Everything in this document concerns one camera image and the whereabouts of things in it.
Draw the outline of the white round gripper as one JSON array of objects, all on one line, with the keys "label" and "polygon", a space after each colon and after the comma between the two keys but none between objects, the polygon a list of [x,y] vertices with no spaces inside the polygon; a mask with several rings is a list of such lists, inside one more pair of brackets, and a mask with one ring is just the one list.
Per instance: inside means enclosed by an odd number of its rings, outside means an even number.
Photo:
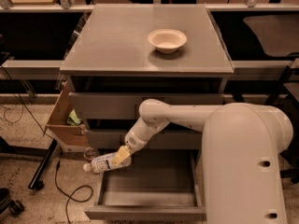
[{"label": "white round gripper", "polygon": [[125,146],[121,146],[112,159],[112,164],[114,166],[130,164],[131,154],[141,150],[147,144],[147,141],[144,141],[130,133],[126,134],[124,141]]}]

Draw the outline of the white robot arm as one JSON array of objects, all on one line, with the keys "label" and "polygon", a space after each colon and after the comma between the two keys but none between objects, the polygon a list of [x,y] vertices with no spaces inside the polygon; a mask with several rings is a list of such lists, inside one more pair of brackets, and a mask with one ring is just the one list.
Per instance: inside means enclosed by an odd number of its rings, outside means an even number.
[{"label": "white robot arm", "polygon": [[112,163],[120,166],[170,123],[202,134],[207,224],[288,224],[278,154],[291,143],[293,127],[281,110],[148,99]]}]

